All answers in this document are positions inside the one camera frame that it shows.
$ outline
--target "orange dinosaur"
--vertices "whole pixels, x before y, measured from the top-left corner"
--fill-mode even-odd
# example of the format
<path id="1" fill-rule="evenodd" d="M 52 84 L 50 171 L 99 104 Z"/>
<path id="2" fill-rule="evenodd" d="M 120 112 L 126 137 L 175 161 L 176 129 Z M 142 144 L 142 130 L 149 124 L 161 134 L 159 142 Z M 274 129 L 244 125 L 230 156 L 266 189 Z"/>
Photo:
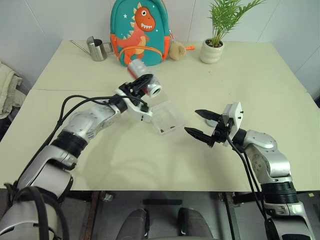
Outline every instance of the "orange dinosaur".
<path id="1" fill-rule="evenodd" d="M 141 6 L 139 2 L 137 9 L 133 9 L 134 16 L 132 19 L 134 22 L 130 22 L 133 31 L 129 31 L 130 34 L 127 35 L 127 38 L 124 36 L 123 39 L 116 37 L 116 43 L 122 48 L 132 47 L 132 46 L 141 46 L 145 47 L 149 37 L 145 32 L 152 31 L 155 26 L 155 19 L 151 16 L 148 8 Z M 124 63 L 128 65 L 131 62 L 131 57 L 136 55 L 137 59 L 141 59 L 144 56 L 144 49 L 133 48 L 127 49 L 124 51 Z"/>

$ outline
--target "green leaves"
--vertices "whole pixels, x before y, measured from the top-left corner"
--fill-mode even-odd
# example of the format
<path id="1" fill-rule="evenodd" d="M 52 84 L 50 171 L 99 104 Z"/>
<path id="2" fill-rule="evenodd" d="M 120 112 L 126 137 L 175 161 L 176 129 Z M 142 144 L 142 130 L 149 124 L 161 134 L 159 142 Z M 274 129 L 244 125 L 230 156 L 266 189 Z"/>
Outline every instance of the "green leaves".
<path id="1" fill-rule="evenodd" d="M 239 19 L 251 8 L 266 0 L 254 0 L 248 5 L 240 4 L 241 0 L 214 0 L 210 4 L 210 19 L 212 20 L 212 44 L 217 46 L 221 39 L 239 22 Z"/>

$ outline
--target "white table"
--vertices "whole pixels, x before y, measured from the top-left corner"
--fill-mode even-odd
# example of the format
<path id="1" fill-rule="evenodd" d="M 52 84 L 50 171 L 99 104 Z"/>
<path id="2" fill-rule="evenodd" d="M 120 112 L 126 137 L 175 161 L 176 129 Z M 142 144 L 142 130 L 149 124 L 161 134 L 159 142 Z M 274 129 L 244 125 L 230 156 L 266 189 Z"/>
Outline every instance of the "white table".
<path id="1" fill-rule="evenodd" d="M 320 112 L 273 45 L 227 42 L 221 60 L 212 65 L 200 62 L 200 43 L 196 47 L 180 61 L 152 66 L 163 92 L 151 101 L 144 99 L 151 105 L 171 100 L 185 116 L 186 126 L 207 134 L 212 129 L 194 111 L 221 113 L 226 104 L 240 101 L 241 128 L 277 140 L 291 163 L 298 191 L 320 190 Z M 111 96 L 132 80 L 114 55 L 94 62 L 63 41 L 0 143 L 0 182 L 17 179 L 56 124 L 64 98 Z M 159 135 L 151 123 L 136 122 L 126 112 L 90 142 L 71 173 L 73 190 L 250 189 L 242 162 L 230 147 L 209 148 L 183 128 Z"/>

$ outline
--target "cloth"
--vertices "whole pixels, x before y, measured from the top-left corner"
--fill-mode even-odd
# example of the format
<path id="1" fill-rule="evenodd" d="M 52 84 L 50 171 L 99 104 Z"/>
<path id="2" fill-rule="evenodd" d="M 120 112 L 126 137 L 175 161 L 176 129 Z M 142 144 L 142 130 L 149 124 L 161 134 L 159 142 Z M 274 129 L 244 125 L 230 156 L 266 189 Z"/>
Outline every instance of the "cloth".
<path id="1" fill-rule="evenodd" d="M 15 71 L 0 62 L 0 119 L 10 114 L 13 106 L 21 106 L 20 100 L 24 98 L 21 96 L 23 93 L 18 93 L 15 97 L 16 87 L 21 84 L 21 81 L 22 78 Z"/>

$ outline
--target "teal backpack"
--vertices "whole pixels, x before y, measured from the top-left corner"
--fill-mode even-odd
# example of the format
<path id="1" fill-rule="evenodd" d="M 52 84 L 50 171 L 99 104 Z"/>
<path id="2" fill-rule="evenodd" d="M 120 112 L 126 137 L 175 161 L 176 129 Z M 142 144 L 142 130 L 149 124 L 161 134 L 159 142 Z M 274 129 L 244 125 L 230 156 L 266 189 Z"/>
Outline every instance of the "teal backpack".
<path id="1" fill-rule="evenodd" d="M 110 21 L 110 41 L 118 60 L 127 66 L 141 59 L 161 63 L 170 44 L 168 13 L 162 0 L 116 0 Z"/>

